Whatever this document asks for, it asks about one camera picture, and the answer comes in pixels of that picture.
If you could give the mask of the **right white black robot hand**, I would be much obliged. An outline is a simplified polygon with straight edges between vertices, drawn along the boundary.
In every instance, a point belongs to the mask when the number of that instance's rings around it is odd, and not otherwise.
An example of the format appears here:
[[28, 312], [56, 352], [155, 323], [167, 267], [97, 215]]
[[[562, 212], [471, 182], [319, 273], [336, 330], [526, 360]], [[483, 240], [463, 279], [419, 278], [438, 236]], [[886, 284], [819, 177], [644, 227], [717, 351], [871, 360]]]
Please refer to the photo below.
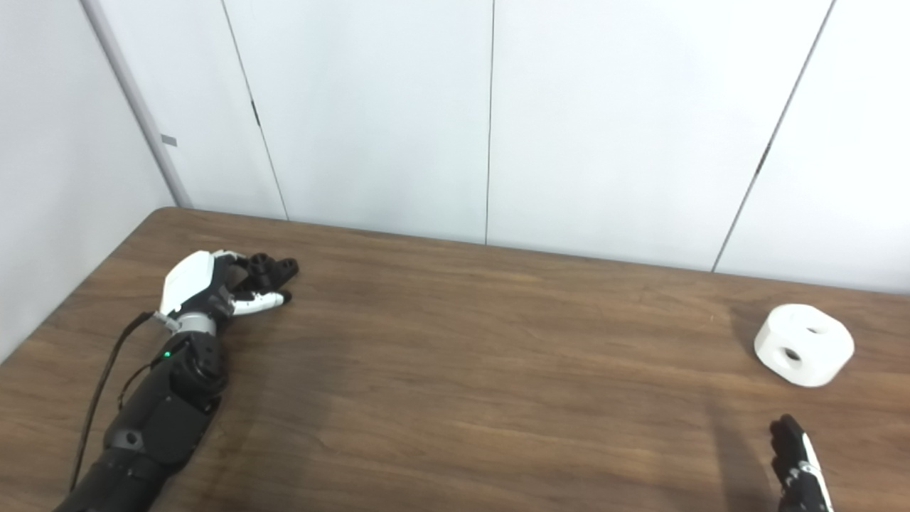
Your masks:
[[810, 437], [790, 414], [771, 422], [771, 469], [782, 489], [778, 511], [833, 511], [815, 448]]

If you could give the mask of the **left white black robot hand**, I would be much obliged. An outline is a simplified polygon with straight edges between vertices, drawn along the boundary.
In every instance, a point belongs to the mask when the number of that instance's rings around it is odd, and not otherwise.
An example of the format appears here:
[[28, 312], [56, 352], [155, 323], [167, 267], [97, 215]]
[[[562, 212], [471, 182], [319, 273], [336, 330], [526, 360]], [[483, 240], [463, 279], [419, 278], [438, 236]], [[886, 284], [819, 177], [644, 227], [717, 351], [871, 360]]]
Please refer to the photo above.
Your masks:
[[207, 333], [237, 316], [250, 316], [291, 302], [285, 285], [299, 274], [293, 258], [231, 250], [199, 250], [181, 260], [164, 281], [155, 318], [172, 334]]

